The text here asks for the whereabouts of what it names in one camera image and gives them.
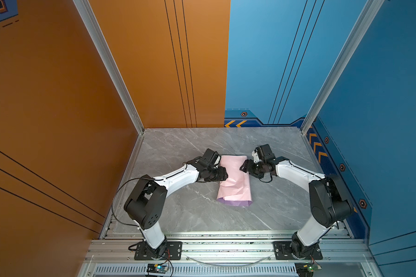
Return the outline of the purple wrapping paper sheet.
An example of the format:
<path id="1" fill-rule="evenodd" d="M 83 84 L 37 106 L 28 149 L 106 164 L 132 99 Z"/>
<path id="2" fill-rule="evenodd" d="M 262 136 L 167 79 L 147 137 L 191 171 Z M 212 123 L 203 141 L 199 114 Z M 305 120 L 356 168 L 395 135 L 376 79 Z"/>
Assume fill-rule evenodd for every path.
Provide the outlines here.
<path id="1" fill-rule="evenodd" d="M 222 156 L 220 166 L 226 169 L 228 178 L 220 182 L 217 195 L 218 202 L 234 207 L 249 207 L 252 205 L 250 176 L 240 170 L 246 160 L 246 156 Z"/>

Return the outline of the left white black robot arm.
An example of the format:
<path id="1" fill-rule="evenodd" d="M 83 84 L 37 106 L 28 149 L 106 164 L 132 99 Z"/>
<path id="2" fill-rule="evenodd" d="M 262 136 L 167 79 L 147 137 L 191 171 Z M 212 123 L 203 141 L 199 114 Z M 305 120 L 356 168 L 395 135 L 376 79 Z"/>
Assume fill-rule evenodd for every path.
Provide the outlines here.
<path id="1" fill-rule="evenodd" d="M 173 172 L 158 177 L 146 174 L 138 178 L 124 203 L 124 211 L 141 231 L 144 247 L 154 259 L 162 258 L 167 252 L 167 237 L 159 225 L 166 198 L 198 181 L 225 181 L 228 173 L 220 165 L 220 160 L 221 155 L 208 148 L 201 157 L 184 162 Z"/>

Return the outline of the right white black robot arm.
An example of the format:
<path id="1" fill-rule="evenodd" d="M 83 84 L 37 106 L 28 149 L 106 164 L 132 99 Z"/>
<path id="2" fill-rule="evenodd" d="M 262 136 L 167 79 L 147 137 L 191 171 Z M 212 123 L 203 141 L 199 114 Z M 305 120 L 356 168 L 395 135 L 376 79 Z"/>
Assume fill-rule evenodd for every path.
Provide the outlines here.
<path id="1" fill-rule="evenodd" d="M 269 144 L 252 152 L 252 158 L 240 170 L 261 180 L 265 174 L 286 179 L 309 193 L 311 217 L 292 235 L 291 255 L 296 259 L 311 258 L 319 243 L 333 225 L 344 221 L 354 206 L 345 183 L 336 174 L 321 174 L 294 164 L 285 157 L 276 157 Z"/>

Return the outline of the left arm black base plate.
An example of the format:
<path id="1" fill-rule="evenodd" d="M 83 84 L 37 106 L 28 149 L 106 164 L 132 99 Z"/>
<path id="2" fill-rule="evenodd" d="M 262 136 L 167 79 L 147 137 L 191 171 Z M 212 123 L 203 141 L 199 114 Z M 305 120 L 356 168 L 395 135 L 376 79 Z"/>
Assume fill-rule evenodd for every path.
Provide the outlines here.
<path id="1" fill-rule="evenodd" d="M 142 241 L 136 246 L 135 260 L 180 260 L 183 243 L 181 241 L 164 241 L 157 249 Z"/>

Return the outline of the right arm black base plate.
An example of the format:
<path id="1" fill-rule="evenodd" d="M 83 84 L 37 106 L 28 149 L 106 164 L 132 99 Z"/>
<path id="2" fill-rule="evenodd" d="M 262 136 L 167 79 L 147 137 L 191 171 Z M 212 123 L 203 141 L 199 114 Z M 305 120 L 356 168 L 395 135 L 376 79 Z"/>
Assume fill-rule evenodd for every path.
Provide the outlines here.
<path id="1" fill-rule="evenodd" d="M 294 241 L 275 241 L 273 250 L 277 260 L 322 260 L 319 243 L 309 247 Z"/>

